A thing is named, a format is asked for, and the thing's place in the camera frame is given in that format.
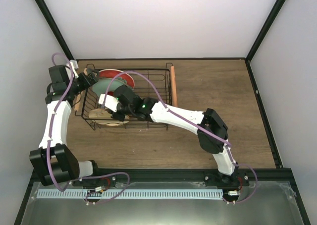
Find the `light blue plate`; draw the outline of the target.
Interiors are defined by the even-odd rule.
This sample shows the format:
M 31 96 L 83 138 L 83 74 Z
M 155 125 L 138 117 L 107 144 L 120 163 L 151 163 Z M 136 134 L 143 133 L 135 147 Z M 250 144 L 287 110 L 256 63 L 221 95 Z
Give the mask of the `light blue plate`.
M 99 97 L 106 92 L 108 87 L 108 92 L 114 92 L 118 87 L 124 85 L 123 82 L 116 79 L 110 85 L 111 81 L 111 78 L 99 79 L 98 82 L 92 86 L 92 91 Z

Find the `beige floral plate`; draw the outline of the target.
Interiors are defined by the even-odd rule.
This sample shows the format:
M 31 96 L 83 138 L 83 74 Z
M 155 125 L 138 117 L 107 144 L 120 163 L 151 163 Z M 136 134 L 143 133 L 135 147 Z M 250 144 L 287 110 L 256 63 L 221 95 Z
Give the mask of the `beige floral plate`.
M 97 125 L 121 126 L 129 122 L 129 117 L 125 121 L 111 118 L 111 114 L 105 109 L 94 109 L 88 113 L 88 118 Z

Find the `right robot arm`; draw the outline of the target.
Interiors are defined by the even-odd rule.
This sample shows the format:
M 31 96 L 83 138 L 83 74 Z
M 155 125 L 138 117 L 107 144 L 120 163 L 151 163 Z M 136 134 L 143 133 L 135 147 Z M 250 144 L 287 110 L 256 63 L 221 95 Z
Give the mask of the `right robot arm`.
M 139 121 L 164 123 L 197 135 L 200 147 L 214 157 L 219 179 L 231 187 L 238 180 L 238 165 L 231 154 L 228 127 L 213 109 L 190 111 L 165 104 L 161 98 L 141 98 L 123 85 L 102 101 L 112 118 L 124 121 L 127 115 Z

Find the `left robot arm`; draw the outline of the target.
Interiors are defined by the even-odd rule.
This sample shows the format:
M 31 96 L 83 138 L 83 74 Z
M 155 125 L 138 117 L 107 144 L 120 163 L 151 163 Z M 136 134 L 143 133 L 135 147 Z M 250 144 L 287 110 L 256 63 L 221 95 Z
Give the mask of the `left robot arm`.
M 38 149 L 29 154 L 34 172 L 44 186 L 83 177 L 88 186 L 96 187 L 101 174 L 94 170 L 94 161 L 78 161 L 67 146 L 66 134 L 75 97 L 96 84 L 99 74 L 92 69 L 77 74 L 72 66 L 57 65 L 49 68 L 49 75 L 45 132 Z

